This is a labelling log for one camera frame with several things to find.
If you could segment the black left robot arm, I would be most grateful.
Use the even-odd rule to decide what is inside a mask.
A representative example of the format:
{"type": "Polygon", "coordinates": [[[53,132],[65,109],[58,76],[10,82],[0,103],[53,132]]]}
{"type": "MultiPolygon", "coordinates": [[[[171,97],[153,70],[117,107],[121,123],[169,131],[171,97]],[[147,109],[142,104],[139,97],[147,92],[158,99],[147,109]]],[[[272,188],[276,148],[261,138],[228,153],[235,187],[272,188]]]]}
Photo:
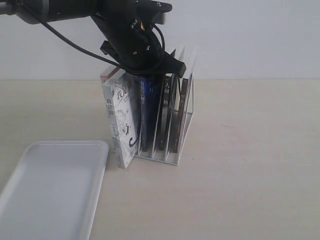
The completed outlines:
{"type": "Polygon", "coordinates": [[[186,64],[166,52],[159,25],[172,11],[158,0],[2,0],[1,15],[16,15],[24,22],[41,24],[76,50],[142,77],[173,74],[182,78],[186,64]],[[104,58],[67,39],[50,23],[89,17],[106,40],[104,58]]]}

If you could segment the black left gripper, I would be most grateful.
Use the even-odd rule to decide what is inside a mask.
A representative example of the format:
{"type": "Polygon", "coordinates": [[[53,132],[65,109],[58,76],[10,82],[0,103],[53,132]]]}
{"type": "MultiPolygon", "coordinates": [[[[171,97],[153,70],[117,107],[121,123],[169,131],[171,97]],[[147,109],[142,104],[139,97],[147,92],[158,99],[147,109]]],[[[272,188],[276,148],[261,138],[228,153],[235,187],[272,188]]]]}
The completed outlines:
{"type": "Polygon", "coordinates": [[[151,26],[144,30],[136,18],[125,23],[94,15],[92,20],[106,38],[100,50],[128,72],[148,75],[144,80],[148,88],[161,87],[162,74],[184,76],[186,64],[164,51],[151,26]]]}

